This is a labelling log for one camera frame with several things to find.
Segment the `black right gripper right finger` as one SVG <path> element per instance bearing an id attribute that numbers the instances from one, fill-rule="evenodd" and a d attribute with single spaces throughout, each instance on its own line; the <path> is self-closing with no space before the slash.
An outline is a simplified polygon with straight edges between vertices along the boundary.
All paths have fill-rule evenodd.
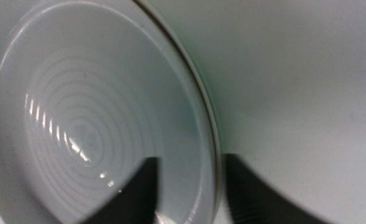
<path id="1" fill-rule="evenodd" d="M 275 192 L 236 154 L 225 154 L 225 185 L 234 223 L 324 223 Z"/>

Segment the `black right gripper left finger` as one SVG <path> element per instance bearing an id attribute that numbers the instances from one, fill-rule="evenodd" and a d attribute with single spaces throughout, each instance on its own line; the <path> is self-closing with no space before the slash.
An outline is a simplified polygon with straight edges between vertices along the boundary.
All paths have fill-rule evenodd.
<path id="1" fill-rule="evenodd" d="M 111 200 L 84 224 L 153 223 L 158 199 L 159 158 L 149 157 Z"/>

